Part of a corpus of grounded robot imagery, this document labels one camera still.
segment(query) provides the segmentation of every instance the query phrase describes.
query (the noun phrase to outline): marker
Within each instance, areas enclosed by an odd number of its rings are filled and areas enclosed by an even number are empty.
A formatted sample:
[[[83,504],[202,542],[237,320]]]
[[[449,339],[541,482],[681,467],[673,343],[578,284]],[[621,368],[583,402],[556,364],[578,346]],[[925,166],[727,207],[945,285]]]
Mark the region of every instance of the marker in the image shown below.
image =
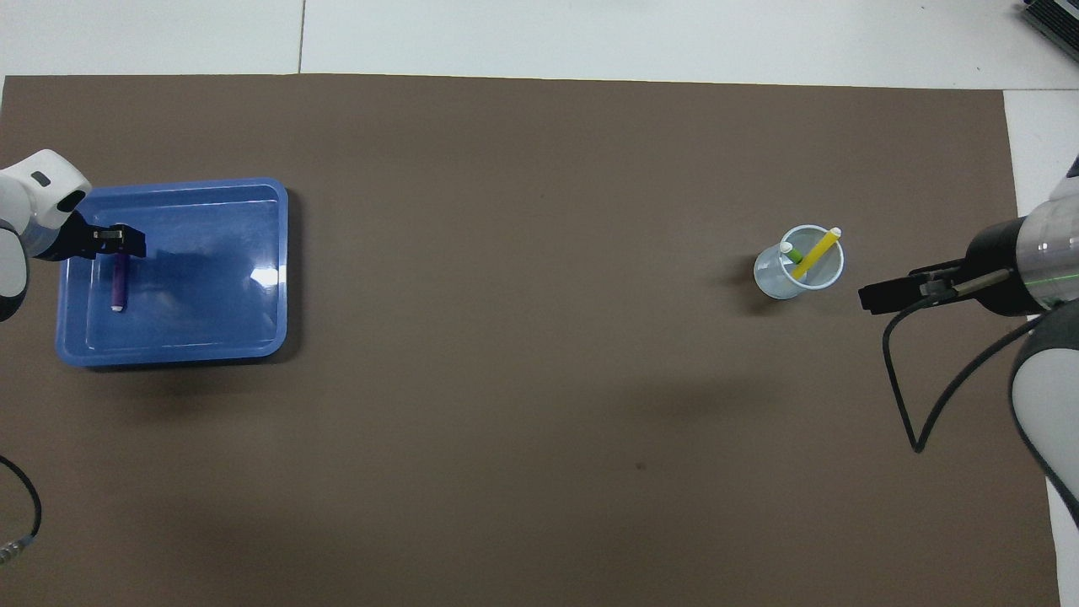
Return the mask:
[[[797,248],[794,248],[793,244],[787,240],[779,243],[779,251],[786,254],[788,259],[794,261],[795,263],[802,262],[802,252]]]
[[[802,276],[806,275],[806,272],[816,265],[817,261],[820,261],[820,258],[828,252],[829,248],[832,248],[832,245],[835,244],[842,235],[843,230],[839,227],[832,227],[831,230],[824,232],[824,237],[820,238],[820,240],[809,249],[809,252],[802,258],[802,261],[795,265],[793,270],[791,270],[791,276],[797,280],[802,279]]]
[[[127,253],[112,257],[112,312],[123,313],[127,307]]]

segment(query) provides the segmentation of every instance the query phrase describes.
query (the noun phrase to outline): white tile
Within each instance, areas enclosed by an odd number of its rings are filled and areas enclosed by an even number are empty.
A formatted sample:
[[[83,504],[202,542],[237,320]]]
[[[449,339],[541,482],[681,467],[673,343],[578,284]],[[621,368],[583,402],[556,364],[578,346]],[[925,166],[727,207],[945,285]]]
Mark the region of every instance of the white tile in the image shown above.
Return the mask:
[[[303,0],[0,0],[0,73],[297,71]]]
[[[998,0],[308,0],[302,71],[1077,88]]]
[[[1005,113],[1017,210],[1026,215],[1046,199],[1079,154],[1079,91],[1006,91]],[[1056,491],[1047,485],[1061,605],[1079,607],[1079,529]]]

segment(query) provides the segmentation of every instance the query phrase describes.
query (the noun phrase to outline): green marker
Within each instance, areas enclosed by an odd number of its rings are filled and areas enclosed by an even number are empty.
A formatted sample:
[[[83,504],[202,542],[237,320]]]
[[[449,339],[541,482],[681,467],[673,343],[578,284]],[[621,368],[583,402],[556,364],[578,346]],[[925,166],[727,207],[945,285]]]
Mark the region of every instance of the green marker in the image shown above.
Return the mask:
[[[794,261],[795,263],[802,262],[802,252],[797,248],[794,248],[793,244],[787,240],[779,243],[779,251],[786,254],[788,259]]]

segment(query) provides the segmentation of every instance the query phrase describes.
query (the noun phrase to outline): black cable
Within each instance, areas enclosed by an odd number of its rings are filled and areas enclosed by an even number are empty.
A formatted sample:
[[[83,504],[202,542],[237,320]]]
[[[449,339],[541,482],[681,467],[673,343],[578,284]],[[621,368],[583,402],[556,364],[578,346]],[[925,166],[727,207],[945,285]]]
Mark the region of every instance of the black cable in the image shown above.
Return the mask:
[[[26,486],[26,491],[30,493],[30,499],[33,500],[33,529],[30,530],[29,537],[37,537],[38,530],[41,529],[41,498],[38,497],[38,491],[33,488],[33,483],[30,482],[30,478],[27,477],[19,467],[15,466],[13,461],[0,456],[0,464],[6,466],[12,472],[14,472],[15,477],[18,477],[18,480],[23,482],[24,486]]]
[[[926,449],[926,443],[929,441],[929,433],[932,432],[933,426],[937,424],[937,418],[940,417],[941,412],[944,411],[944,405],[946,405],[948,400],[952,399],[952,396],[955,395],[956,390],[958,390],[959,387],[962,386],[962,383],[966,382],[967,378],[969,378],[971,375],[973,375],[973,373],[978,371],[978,368],[982,367],[985,363],[985,361],[993,358],[993,356],[999,353],[1000,350],[1007,348],[1011,343],[1015,342],[1020,337],[1023,337],[1024,335],[1029,333],[1030,330],[1037,327],[1038,323],[1043,321],[1049,315],[1053,313],[1052,311],[1050,311],[1046,315],[1042,315],[1032,321],[1028,321],[1019,329],[1009,332],[1000,340],[994,342],[978,357],[974,357],[974,360],[967,363],[967,367],[962,368],[962,371],[960,371],[947,385],[947,388],[945,388],[944,391],[941,392],[940,398],[937,399],[937,403],[933,404],[933,409],[929,412],[929,416],[926,418],[925,425],[921,427],[920,434],[917,438],[915,438],[914,427],[911,425],[911,416],[906,413],[906,404],[903,403],[903,395],[899,390],[899,380],[896,378],[896,368],[891,361],[891,346],[890,346],[891,332],[894,331],[896,327],[899,326],[899,323],[903,319],[910,317],[914,313],[917,313],[918,311],[923,311],[925,308],[929,308],[930,306],[935,306],[937,303],[947,301],[948,299],[953,299],[957,295],[958,292],[956,292],[954,288],[950,288],[947,290],[926,296],[920,301],[916,301],[915,303],[912,303],[911,306],[909,306],[907,308],[896,315],[896,318],[893,318],[891,322],[888,323],[888,327],[885,328],[884,330],[884,337],[882,340],[882,347],[884,349],[884,364],[885,368],[887,368],[888,370],[888,380],[891,382],[891,391],[896,396],[896,405],[899,406],[899,415],[903,419],[903,428],[906,430],[906,440],[910,441],[911,449],[914,450],[914,453],[916,454],[920,454]]]

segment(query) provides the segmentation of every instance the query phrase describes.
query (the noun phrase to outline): cup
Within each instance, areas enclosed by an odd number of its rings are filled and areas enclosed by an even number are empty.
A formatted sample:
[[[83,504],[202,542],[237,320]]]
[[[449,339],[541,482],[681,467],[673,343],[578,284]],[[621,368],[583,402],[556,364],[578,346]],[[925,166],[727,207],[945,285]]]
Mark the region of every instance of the cup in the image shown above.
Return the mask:
[[[761,251],[753,263],[756,286],[773,299],[790,299],[806,290],[820,290],[831,286],[843,273],[843,246],[839,243],[832,245],[802,279],[795,279],[791,275],[795,263],[779,251],[780,243],[789,242],[803,253],[808,252],[825,232],[828,230],[820,225],[798,225],[783,234],[778,243]]]

